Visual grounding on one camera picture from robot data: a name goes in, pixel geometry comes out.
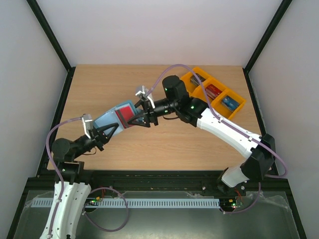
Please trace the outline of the blue leather card holder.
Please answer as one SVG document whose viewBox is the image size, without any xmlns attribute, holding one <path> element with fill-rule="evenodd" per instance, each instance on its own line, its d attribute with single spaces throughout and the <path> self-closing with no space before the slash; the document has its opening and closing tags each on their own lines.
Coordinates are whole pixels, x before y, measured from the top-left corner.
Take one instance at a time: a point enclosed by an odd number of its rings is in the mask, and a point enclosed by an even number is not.
<svg viewBox="0 0 319 239">
<path fill-rule="evenodd" d="M 107 112 L 105 112 L 104 114 L 102 114 L 101 116 L 96 118 L 93 121 L 93 127 L 97 129 L 97 128 L 100 128 L 102 126 L 116 122 L 116 123 L 118 123 L 119 126 L 118 126 L 117 130 L 115 131 L 115 133 L 113 134 L 113 136 L 121 133 L 125 129 L 115 113 L 115 108 L 118 106 L 124 105 L 124 104 L 130 104 L 135 112 L 135 115 L 137 115 L 141 111 L 141 110 L 137 110 L 135 108 L 135 106 L 131 100 L 128 100 L 128 101 L 125 101 L 125 102 L 122 102 L 122 103 L 116 105 L 115 107 L 109 109 Z"/>
</svg>

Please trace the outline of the red credit card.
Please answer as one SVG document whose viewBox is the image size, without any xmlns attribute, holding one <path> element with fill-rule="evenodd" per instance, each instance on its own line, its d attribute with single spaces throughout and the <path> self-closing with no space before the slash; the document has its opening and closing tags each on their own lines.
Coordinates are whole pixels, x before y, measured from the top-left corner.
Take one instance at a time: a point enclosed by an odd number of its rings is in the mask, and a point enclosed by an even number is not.
<svg viewBox="0 0 319 239">
<path fill-rule="evenodd" d="M 135 115 L 135 112 L 130 104 L 124 104 L 116 107 L 115 113 L 124 129 L 130 128 L 132 126 L 128 123 L 128 121 Z"/>
</svg>

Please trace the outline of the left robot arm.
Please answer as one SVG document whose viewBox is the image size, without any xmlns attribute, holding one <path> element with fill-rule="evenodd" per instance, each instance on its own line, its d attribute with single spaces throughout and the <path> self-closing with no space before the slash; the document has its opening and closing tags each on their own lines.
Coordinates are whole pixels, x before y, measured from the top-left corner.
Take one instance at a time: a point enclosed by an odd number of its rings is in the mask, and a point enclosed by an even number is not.
<svg viewBox="0 0 319 239">
<path fill-rule="evenodd" d="M 65 138 L 49 143 L 55 126 L 47 135 L 46 151 L 56 171 L 54 197 L 49 216 L 41 234 L 42 239 L 73 239 L 84 203 L 91 191 L 89 180 L 84 177 L 84 162 L 76 158 L 93 148 L 103 150 L 118 128 L 118 123 L 92 127 L 75 141 Z"/>
</svg>

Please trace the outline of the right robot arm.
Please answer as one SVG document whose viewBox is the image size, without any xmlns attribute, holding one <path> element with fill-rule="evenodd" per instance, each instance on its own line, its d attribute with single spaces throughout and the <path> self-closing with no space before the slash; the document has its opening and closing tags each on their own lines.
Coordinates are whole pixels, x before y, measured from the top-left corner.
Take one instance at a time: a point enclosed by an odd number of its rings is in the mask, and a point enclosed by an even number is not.
<svg viewBox="0 0 319 239">
<path fill-rule="evenodd" d="M 158 118 L 175 113 L 183 122 L 212 133 L 235 148 L 244 162 L 238 166 L 226 168 L 217 182 L 217 189 L 223 195 L 230 194 L 240 183 L 248 180 L 261 182 L 273 165 L 275 158 L 275 140 L 269 135 L 260 136 L 249 132 L 232 121 L 213 113 L 209 105 L 198 98 L 191 97 L 184 82 L 176 75 L 163 79 L 162 86 L 166 97 L 154 101 L 145 86 L 137 87 L 136 96 L 140 100 L 136 106 L 142 110 L 128 123 L 150 127 L 158 124 Z"/>
</svg>

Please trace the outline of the black card stack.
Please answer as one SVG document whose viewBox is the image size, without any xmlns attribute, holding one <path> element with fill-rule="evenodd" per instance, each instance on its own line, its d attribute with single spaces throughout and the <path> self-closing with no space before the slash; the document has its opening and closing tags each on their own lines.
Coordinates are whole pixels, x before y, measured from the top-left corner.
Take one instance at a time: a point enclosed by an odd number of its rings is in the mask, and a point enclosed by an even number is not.
<svg viewBox="0 0 319 239">
<path fill-rule="evenodd" d="M 192 76 L 190 77 L 190 82 L 191 82 L 192 84 L 196 85 L 196 86 L 199 86 L 200 83 L 199 83 L 198 79 L 199 79 L 201 82 L 204 82 L 204 81 L 206 80 L 203 76 L 201 76 L 201 75 L 199 75 L 198 73 L 196 73 L 196 76 L 192 75 Z"/>
</svg>

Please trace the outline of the red card stack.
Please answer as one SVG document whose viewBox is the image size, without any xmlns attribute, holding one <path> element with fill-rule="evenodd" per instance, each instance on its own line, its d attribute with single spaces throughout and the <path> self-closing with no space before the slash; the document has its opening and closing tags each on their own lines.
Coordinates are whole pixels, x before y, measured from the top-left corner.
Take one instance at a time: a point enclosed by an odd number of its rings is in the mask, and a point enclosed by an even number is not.
<svg viewBox="0 0 319 239">
<path fill-rule="evenodd" d="M 207 95 L 212 99 L 217 98 L 222 93 L 222 91 L 218 89 L 216 86 L 214 86 L 213 84 L 208 85 L 205 88 L 205 91 Z"/>
</svg>

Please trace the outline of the blue card stack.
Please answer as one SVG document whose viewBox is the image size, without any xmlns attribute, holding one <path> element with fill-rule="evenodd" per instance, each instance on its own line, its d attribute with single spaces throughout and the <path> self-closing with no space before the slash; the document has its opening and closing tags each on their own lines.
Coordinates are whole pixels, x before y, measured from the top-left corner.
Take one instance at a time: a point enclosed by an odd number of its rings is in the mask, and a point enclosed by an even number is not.
<svg viewBox="0 0 319 239">
<path fill-rule="evenodd" d="M 240 105 L 236 100 L 234 100 L 230 96 L 225 96 L 222 99 L 221 103 L 232 112 L 235 111 Z"/>
</svg>

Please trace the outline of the yellow three-compartment bin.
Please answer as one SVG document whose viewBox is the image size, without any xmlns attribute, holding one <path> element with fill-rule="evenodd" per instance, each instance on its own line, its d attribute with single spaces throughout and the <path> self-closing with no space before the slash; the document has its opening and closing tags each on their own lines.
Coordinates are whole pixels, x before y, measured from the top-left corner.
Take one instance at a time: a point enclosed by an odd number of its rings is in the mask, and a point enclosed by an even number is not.
<svg viewBox="0 0 319 239">
<path fill-rule="evenodd" d="M 244 107 L 246 100 L 235 91 L 199 67 L 193 68 L 193 71 L 202 81 L 204 88 L 199 85 L 191 72 L 180 78 L 191 97 L 206 101 L 205 97 L 208 96 L 211 106 L 229 120 Z"/>
</svg>

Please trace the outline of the black aluminium frame rail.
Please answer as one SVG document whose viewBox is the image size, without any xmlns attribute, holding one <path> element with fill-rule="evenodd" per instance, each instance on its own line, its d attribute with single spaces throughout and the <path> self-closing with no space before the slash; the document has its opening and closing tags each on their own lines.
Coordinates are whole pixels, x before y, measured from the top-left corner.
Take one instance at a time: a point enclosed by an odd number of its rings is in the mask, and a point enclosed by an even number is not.
<svg viewBox="0 0 319 239">
<path fill-rule="evenodd" d="M 113 187 L 126 191 L 186 191 L 198 192 L 203 196 L 215 198 L 245 195 L 248 191 L 285 192 L 292 196 L 286 179 L 265 178 L 261 183 L 249 181 L 222 193 L 217 189 L 217 178 L 221 171 L 108 171 L 85 170 L 81 180 L 89 183 L 92 189 L 100 186 Z"/>
</svg>

